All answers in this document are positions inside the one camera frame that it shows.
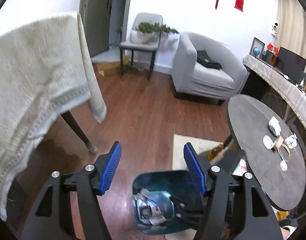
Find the grey door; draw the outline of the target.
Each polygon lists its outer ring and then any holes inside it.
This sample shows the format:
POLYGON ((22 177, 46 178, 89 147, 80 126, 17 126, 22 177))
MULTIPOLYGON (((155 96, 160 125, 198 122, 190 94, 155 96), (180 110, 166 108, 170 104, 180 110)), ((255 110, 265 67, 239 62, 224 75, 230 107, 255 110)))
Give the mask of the grey door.
POLYGON ((126 0, 80 0, 90 56, 116 46, 122 38, 126 0))

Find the grey dining chair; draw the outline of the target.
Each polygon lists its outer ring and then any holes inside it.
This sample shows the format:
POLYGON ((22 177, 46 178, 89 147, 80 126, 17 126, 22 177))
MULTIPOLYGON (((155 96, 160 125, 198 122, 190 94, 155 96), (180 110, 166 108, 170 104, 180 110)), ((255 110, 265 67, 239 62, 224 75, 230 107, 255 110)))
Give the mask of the grey dining chair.
MULTIPOLYGON (((141 12, 137 14, 132 28, 135 27, 137 24, 140 22, 150 22, 150 23, 163 23, 163 17, 158 14, 149 14, 149 13, 144 13, 141 12)), ((130 41, 130 37, 125 40, 120 42, 118 44, 119 51, 120 51, 120 66, 121 66, 121 75, 124 74, 123 71, 123 55, 125 50, 130 50, 131 51, 131 65, 133 66, 133 57, 134 57, 134 52, 135 51, 140 51, 140 52, 145 52, 145 53, 151 53, 151 59, 150 59, 150 66, 148 70, 148 75, 147 75, 147 80, 150 80, 150 77, 152 75, 152 72, 154 70, 154 63, 155 63, 155 57, 156 53, 158 51, 158 48, 160 46, 160 40, 161 40, 161 35, 159 37, 155 37, 151 42, 145 43, 145 44, 134 44, 130 41)))

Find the dark wooden table leg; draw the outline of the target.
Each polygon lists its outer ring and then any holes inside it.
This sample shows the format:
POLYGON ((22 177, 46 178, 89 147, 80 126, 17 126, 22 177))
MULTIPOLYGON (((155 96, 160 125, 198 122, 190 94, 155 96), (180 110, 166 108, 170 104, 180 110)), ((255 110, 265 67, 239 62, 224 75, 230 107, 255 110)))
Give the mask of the dark wooden table leg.
POLYGON ((88 139, 85 133, 82 131, 76 120, 74 119, 73 115, 70 111, 61 114, 61 117, 65 120, 66 124, 73 130, 73 132, 82 140, 85 144, 86 148, 88 149, 90 154, 96 154, 98 152, 96 146, 92 141, 88 139))

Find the beige patterned tablecloth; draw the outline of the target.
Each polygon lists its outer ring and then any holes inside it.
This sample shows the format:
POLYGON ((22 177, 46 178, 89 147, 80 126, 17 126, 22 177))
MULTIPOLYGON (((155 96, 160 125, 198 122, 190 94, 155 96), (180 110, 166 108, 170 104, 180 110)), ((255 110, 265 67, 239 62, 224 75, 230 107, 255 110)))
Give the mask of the beige patterned tablecloth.
POLYGON ((59 115, 87 103, 102 122, 107 113, 81 16, 67 12, 0 36, 0 218, 7 196, 59 115))

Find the dark teal trash bin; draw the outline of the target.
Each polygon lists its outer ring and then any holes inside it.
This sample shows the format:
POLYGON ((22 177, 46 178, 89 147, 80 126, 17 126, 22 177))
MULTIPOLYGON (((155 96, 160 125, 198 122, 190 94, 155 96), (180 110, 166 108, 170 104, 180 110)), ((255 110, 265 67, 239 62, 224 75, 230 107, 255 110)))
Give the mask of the dark teal trash bin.
POLYGON ((178 218, 182 206, 203 210, 188 171, 143 173, 132 184, 133 210, 137 229, 146 235, 166 235, 190 226, 178 218))

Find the flat cardboard box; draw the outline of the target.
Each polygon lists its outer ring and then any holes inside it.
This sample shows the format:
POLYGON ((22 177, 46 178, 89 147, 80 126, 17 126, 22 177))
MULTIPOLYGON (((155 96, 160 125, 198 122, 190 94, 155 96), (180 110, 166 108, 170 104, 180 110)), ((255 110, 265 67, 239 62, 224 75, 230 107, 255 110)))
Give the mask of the flat cardboard box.
MULTIPOLYGON (((127 56, 123 56, 123 71, 127 71, 129 68, 129 58, 127 56)), ((104 63, 97 63, 96 64, 98 73, 103 76, 109 76, 112 74, 120 73, 121 66, 120 66, 120 60, 112 61, 112 62, 104 62, 104 63)))

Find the white SD card packaging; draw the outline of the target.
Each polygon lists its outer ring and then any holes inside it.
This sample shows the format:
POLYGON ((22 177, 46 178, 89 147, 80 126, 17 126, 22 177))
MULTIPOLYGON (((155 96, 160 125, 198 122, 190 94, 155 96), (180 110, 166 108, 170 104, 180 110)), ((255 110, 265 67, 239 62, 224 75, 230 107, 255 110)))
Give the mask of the white SD card packaging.
POLYGON ((167 221, 160 208, 152 202, 138 207, 139 219, 144 224, 159 226, 167 221))

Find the white paper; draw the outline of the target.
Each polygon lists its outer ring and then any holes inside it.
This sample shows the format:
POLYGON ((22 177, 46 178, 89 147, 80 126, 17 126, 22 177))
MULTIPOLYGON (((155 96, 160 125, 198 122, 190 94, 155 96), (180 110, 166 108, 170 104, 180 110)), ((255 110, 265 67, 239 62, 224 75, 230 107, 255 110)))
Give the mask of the white paper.
POLYGON ((281 127, 279 121, 273 116, 268 122, 269 130, 276 136, 279 137, 281 134, 281 127))

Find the small blue globe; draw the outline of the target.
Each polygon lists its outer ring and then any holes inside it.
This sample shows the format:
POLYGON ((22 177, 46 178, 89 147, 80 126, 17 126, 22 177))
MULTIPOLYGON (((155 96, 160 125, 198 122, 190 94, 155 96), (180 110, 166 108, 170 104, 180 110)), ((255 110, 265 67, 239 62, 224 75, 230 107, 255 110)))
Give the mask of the small blue globe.
POLYGON ((257 47, 254 47, 253 50, 252 50, 252 54, 255 58, 258 58, 258 56, 260 55, 261 51, 257 48, 257 47))

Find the red right wall scroll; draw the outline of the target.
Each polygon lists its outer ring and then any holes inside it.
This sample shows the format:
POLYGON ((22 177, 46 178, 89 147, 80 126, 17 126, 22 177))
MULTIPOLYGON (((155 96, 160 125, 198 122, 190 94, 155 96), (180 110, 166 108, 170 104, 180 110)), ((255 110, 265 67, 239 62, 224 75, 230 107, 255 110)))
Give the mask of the red right wall scroll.
POLYGON ((243 11, 244 0, 235 0, 235 6, 234 7, 235 7, 235 9, 243 11))

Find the round grey marble table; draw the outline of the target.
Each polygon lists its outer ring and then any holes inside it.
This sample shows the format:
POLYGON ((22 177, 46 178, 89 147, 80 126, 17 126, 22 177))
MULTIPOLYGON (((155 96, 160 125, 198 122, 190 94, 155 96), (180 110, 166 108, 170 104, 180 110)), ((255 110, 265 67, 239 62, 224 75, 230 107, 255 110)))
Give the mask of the round grey marble table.
POLYGON ((261 101, 248 95, 237 94, 228 101, 228 124, 236 146, 245 151, 246 159, 257 181, 266 192, 271 204, 279 210, 292 210, 301 201, 306 170, 300 146, 291 149, 291 159, 286 161, 288 170, 280 169, 282 161, 274 150, 268 150, 262 139, 268 135, 268 122, 274 116, 282 129, 282 137, 292 134, 287 124, 261 101))

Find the white plastic lid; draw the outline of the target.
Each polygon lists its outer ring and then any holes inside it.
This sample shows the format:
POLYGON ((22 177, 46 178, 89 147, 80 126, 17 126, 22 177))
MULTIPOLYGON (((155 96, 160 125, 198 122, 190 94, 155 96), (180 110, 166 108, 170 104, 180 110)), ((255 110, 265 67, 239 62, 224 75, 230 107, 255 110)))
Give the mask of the white plastic lid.
POLYGON ((280 169, 281 169, 283 172, 285 172, 285 171, 288 170, 288 164, 287 164, 287 162, 286 162, 285 160, 282 160, 282 161, 280 162, 280 169))
POLYGON ((274 142, 272 141, 272 139, 268 135, 265 135, 263 137, 262 142, 263 142, 263 145, 265 146, 265 148, 267 148, 268 150, 270 150, 274 147, 274 142))

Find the blue white plastic wrapper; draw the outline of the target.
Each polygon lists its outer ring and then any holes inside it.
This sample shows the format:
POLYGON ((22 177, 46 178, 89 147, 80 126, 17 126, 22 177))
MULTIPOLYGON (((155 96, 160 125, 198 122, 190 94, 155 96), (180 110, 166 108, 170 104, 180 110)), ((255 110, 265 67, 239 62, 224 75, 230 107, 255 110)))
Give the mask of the blue white plastic wrapper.
POLYGON ((167 191, 149 191, 147 189, 141 189, 139 193, 133 195, 136 218, 140 221, 138 207, 141 206, 143 203, 152 202, 160 208, 163 215, 167 219, 167 222, 171 221, 174 218, 175 213, 174 205, 173 202, 170 200, 170 197, 171 195, 167 191))

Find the brown cardboard tape roll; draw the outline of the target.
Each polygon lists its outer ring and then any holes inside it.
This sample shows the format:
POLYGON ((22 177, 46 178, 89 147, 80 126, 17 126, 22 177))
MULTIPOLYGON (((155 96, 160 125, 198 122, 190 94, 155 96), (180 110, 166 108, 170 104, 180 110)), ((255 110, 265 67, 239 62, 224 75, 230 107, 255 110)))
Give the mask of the brown cardboard tape roll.
POLYGON ((274 152, 277 152, 280 155, 282 160, 289 161, 291 159, 290 149, 286 144, 284 144, 284 139, 282 136, 278 136, 277 139, 274 141, 273 150, 274 152), (287 153, 287 157, 284 156, 282 150, 287 153))

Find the black monitor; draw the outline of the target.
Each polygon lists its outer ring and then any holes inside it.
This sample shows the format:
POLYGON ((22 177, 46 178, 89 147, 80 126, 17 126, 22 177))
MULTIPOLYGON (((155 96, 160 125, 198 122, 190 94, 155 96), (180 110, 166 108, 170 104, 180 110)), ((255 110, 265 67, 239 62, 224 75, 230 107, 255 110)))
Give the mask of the black monitor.
POLYGON ((280 47, 274 66, 293 82, 300 83, 303 79, 302 75, 306 66, 306 59, 286 48, 280 47))

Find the fringed beige desk cloth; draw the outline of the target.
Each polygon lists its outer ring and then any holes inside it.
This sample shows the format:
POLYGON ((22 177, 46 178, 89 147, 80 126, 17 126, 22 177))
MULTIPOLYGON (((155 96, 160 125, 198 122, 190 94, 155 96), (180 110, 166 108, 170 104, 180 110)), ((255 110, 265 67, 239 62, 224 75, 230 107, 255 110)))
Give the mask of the fringed beige desk cloth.
POLYGON ((250 54, 243 64, 265 80, 289 105, 306 130, 306 96, 272 67, 250 54))

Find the beige curtain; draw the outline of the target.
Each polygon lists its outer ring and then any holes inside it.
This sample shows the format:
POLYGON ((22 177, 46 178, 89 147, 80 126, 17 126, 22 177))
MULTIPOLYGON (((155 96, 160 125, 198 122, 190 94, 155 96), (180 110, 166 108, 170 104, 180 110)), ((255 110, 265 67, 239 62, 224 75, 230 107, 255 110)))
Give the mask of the beige curtain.
POLYGON ((306 59, 306 12, 298 0, 278 0, 277 47, 306 59))

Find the framed picture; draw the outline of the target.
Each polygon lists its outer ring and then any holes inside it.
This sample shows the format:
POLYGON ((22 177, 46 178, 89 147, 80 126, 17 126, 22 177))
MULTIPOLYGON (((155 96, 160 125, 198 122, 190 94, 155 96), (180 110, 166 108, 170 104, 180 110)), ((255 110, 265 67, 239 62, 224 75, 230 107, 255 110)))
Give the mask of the framed picture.
POLYGON ((253 56, 252 50, 253 50, 254 47, 257 47, 257 48, 261 51, 261 53, 260 53, 260 55, 258 56, 258 58, 256 58, 256 59, 260 59, 261 56, 262 56, 262 54, 263 54, 263 50, 264 50, 264 48, 265 48, 265 43, 262 42, 261 40, 257 39, 256 37, 254 37, 254 38, 253 38, 253 42, 252 42, 252 46, 251 46, 250 52, 249 52, 249 54, 252 55, 252 56, 253 56))

